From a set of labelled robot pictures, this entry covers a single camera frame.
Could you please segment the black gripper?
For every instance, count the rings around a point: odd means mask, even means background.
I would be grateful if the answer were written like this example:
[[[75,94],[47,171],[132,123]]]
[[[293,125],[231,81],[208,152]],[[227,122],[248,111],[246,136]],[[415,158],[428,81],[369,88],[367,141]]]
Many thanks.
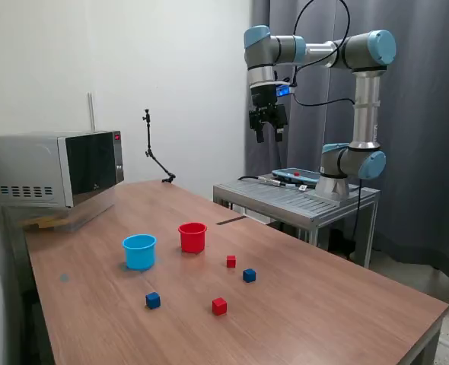
[[[268,123],[274,128],[275,140],[281,142],[288,119],[285,106],[277,104],[276,85],[262,84],[252,87],[250,99],[249,126],[256,134],[256,141],[264,142],[263,127],[266,121],[263,119],[262,110],[268,110]]]

